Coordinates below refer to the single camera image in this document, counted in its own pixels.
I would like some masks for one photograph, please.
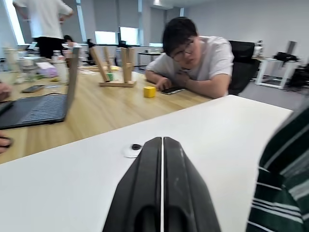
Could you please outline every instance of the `laptop keyboard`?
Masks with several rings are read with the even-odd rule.
[[[45,96],[40,103],[21,120],[22,123],[45,121],[60,117],[63,111],[65,99],[66,95],[63,94]]]

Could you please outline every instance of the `smartphone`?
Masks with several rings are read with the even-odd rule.
[[[172,88],[167,88],[167,89],[162,90],[161,93],[170,95],[170,94],[178,93],[183,90],[184,88],[181,88],[181,87],[172,87]]]
[[[34,93],[44,88],[45,85],[34,85],[21,91],[22,93]]]
[[[4,101],[0,103],[0,115],[13,106],[14,101]]]

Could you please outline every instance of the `water bottle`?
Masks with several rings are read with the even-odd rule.
[[[60,51],[54,51],[52,60],[55,68],[57,69],[60,82],[62,84],[66,84],[68,82],[68,69],[67,63],[64,60],[64,56],[61,55]]]
[[[59,50],[57,50],[57,51],[54,51],[52,60],[53,60],[53,63],[61,63],[61,62],[64,62],[64,56],[61,54]]]

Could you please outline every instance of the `striped shirt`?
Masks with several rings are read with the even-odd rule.
[[[260,160],[247,232],[309,232],[309,100],[291,114]]]

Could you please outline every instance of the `ceiling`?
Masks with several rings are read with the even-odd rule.
[[[187,6],[191,6],[194,4],[199,4],[199,3],[213,1],[213,0],[161,0],[161,1],[168,2],[177,7],[187,7]]]

